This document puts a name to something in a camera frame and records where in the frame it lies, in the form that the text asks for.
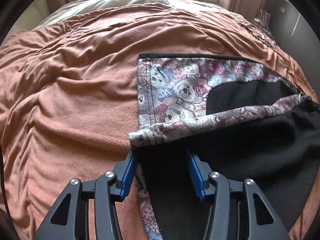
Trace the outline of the beige duvet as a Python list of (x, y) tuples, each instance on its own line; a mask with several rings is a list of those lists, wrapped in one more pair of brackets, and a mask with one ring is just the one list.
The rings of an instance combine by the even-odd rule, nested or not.
[(71, 18), (75, 15), (82, 15), (96, 10), (118, 8), (126, 5), (137, 5), (146, 3), (160, 3), (167, 7), (183, 9), (189, 12), (211, 11), (229, 16), (237, 21), (244, 21), (244, 16), (228, 11), (218, 5), (195, 0), (77, 0), (67, 3), (55, 12), (46, 17), (37, 29), (54, 25)]

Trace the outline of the salmon pink bed blanket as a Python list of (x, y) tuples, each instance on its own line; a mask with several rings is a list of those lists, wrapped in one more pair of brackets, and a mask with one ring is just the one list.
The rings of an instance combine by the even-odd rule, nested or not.
[[(35, 239), (73, 179), (99, 178), (133, 152), (142, 54), (243, 57), (317, 102), (300, 66), (247, 21), (160, 3), (76, 15), (23, 32), (1, 49), (1, 239)], [(121, 239), (148, 239), (136, 173), (116, 203)]]

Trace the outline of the black pants with patterned lining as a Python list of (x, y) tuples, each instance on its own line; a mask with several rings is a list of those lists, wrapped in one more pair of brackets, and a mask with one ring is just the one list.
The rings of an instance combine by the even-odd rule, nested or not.
[[(319, 103), (243, 57), (142, 54), (139, 128), (129, 134), (148, 239), (204, 239), (212, 206), (196, 195), (188, 153), (227, 179), (253, 179), (290, 239), (319, 239)], [(231, 199), (227, 239), (248, 239)]]

